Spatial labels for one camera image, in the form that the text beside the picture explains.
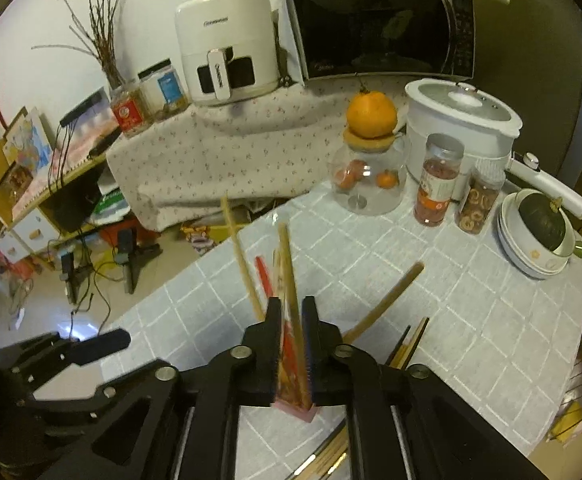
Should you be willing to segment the yellow printed box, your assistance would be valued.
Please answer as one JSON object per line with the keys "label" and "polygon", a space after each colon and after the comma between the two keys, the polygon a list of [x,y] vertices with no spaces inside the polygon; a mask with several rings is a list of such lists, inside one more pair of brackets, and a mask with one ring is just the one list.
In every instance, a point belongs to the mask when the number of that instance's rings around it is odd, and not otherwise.
{"label": "yellow printed box", "polygon": [[189,224],[182,224],[179,231],[184,240],[189,243],[199,256],[207,254],[230,237],[230,229],[227,224],[218,224],[218,226],[189,226]]}

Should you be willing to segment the pink perforated utensil basket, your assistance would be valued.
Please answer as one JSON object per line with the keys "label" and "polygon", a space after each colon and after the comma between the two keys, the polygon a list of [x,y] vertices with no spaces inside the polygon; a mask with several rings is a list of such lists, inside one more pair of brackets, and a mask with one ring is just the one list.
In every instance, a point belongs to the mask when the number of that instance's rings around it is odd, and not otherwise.
{"label": "pink perforated utensil basket", "polygon": [[313,421],[318,412],[318,408],[315,405],[312,405],[310,408],[299,408],[298,406],[292,405],[284,400],[276,400],[273,407],[285,414],[303,420],[303,422],[307,422],[308,424]]}

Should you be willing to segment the red goji berry jar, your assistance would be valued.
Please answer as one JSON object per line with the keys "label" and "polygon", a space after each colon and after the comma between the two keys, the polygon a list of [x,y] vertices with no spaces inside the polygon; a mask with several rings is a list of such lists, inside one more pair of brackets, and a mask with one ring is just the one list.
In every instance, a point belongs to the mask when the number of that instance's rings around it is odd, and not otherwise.
{"label": "red goji berry jar", "polygon": [[445,133],[432,133],[425,142],[425,160],[413,214],[424,226],[438,226],[452,201],[465,147]]}

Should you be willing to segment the white air fryer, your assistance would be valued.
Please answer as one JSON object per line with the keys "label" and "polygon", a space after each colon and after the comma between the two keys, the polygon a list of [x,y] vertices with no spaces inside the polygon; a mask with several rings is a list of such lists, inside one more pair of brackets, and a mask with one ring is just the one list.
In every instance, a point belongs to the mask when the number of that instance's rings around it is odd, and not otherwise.
{"label": "white air fryer", "polygon": [[175,28],[193,103],[223,105],[277,89],[270,0],[189,0],[176,9]]}

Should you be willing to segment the light bamboo chopstick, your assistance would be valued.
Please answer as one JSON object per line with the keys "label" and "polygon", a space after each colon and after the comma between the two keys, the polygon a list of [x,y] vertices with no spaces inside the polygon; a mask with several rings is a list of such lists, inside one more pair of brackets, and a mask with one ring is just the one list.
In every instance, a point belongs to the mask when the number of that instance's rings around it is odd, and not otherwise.
{"label": "light bamboo chopstick", "polygon": [[297,300],[297,285],[295,284],[290,233],[285,222],[278,224],[278,235],[285,284],[285,299],[289,307],[289,317],[292,328],[292,343],[295,360],[297,361],[297,382],[299,383],[302,408],[308,410],[312,406],[311,392],[309,391],[308,372],[306,368],[305,341],[300,316],[299,300]]}

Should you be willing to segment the dark green squash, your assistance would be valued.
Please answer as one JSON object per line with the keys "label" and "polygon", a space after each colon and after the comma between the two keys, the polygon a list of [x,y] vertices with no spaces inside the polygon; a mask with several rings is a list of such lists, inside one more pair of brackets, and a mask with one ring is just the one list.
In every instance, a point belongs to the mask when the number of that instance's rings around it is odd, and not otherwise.
{"label": "dark green squash", "polygon": [[562,198],[542,193],[530,194],[521,200],[519,214],[528,230],[548,250],[557,249],[566,235],[561,214]]}

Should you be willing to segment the red label jar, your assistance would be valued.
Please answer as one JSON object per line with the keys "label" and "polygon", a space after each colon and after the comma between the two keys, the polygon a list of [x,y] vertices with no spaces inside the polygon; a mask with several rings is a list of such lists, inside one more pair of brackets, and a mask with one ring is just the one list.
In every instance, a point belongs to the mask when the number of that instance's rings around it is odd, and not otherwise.
{"label": "red label jar", "polygon": [[112,112],[128,138],[146,130],[148,113],[139,84],[134,81],[111,90]]}

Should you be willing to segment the floral cloth on cabinet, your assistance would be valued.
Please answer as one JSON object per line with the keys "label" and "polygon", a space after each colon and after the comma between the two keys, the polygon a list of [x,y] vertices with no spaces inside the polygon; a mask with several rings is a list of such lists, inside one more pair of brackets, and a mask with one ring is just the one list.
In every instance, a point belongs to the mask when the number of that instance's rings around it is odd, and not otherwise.
{"label": "floral cloth on cabinet", "polygon": [[191,105],[137,136],[122,136],[106,162],[131,212],[150,231],[213,214],[224,196],[298,196],[327,180],[359,89],[380,91],[405,110],[409,81],[334,79],[227,105]]}

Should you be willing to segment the orange tangerine on jar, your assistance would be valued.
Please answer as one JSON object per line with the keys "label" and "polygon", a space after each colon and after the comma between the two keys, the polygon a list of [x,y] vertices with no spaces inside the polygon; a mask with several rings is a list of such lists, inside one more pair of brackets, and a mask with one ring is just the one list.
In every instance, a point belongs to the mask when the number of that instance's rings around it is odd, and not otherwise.
{"label": "orange tangerine on jar", "polygon": [[397,125],[397,109],[379,91],[363,91],[353,96],[346,111],[349,130],[363,139],[378,139],[392,133]]}

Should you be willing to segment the black chopstick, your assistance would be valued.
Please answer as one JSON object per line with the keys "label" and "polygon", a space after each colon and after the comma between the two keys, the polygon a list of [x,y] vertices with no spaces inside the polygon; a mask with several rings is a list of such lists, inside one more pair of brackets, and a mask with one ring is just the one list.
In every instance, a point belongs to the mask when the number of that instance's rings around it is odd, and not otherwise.
{"label": "black chopstick", "polygon": [[404,344],[404,340],[405,340],[406,336],[408,335],[410,329],[411,329],[411,326],[407,325],[404,332],[402,333],[402,335],[399,336],[397,343],[395,344],[395,346],[393,347],[393,349],[391,350],[390,354],[387,356],[387,359],[384,362],[385,366],[391,365],[391,362],[393,361],[393,359],[397,355],[398,350],[402,348],[402,345]]}
{"label": "black chopstick", "polygon": [[418,344],[421,341],[423,334],[425,333],[425,329],[427,328],[429,321],[430,318],[423,318],[419,323],[415,335],[413,335],[413,338],[411,338],[411,341],[405,350],[401,365],[399,366],[401,370],[405,370],[409,361],[413,357],[413,354],[417,350]]}

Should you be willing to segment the lone bamboo chopstick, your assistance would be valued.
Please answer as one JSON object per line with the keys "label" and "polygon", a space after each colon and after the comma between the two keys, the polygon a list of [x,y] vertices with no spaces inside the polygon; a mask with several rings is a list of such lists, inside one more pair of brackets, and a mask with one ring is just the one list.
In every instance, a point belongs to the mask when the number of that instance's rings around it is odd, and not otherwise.
{"label": "lone bamboo chopstick", "polygon": [[393,306],[395,302],[401,297],[408,287],[413,284],[413,281],[418,278],[421,272],[425,269],[425,265],[421,261],[415,262],[411,268],[402,276],[402,278],[389,290],[373,309],[361,319],[353,328],[348,330],[343,336],[342,341],[345,344],[353,344],[353,342],[363,335],[366,330],[375,324],[387,309]]}

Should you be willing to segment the dried slices jar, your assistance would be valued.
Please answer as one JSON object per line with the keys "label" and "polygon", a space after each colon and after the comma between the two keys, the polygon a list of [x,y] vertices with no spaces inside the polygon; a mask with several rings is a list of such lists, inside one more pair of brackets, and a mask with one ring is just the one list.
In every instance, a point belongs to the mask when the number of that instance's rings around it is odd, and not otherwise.
{"label": "dried slices jar", "polygon": [[505,180],[505,170],[499,162],[491,159],[476,161],[458,208],[456,220],[459,229],[468,234],[481,233]]}

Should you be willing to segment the printed bamboo chopstick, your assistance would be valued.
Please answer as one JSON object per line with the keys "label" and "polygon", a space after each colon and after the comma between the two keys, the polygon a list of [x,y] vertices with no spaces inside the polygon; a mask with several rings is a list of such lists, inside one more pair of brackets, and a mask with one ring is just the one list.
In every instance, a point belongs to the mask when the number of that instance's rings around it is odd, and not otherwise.
{"label": "printed bamboo chopstick", "polygon": [[263,321],[265,318],[265,311],[262,307],[261,300],[259,300],[259,294],[256,291],[253,276],[250,272],[247,260],[245,260],[243,247],[238,237],[237,225],[235,219],[233,219],[233,213],[231,212],[227,196],[221,197],[221,210],[223,211],[227,224],[230,240],[233,242],[233,251],[235,252],[236,262],[239,266],[242,282],[251,300],[254,314],[259,321]]}

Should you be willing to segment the white rice cooker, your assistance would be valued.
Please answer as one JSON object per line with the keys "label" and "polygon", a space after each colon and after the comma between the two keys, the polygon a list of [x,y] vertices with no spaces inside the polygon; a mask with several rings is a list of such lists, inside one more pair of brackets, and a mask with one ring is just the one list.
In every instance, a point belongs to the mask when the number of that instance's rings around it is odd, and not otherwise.
{"label": "white rice cooker", "polygon": [[406,136],[410,143],[407,169],[418,180],[425,161],[425,144],[432,133],[452,136],[464,146],[460,179],[465,180],[478,160],[505,169],[522,120],[506,103],[471,84],[433,78],[405,86]]}

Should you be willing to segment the stacked white bowls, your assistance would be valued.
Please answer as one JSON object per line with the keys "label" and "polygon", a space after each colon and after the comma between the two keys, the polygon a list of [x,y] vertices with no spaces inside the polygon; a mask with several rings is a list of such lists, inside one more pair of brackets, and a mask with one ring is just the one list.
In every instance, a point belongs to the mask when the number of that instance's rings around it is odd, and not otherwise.
{"label": "stacked white bowls", "polygon": [[506,255],[515,266],[537,280],[547,280],[561,273],[572,257],[582,259],[582,240],[576,236],[571,222],[561,208],[566,235],[553,252],[546,249],[523,223],[519,206],[524,197],[541,193],[525,188],[507,195],[496,216],[496,233]]}

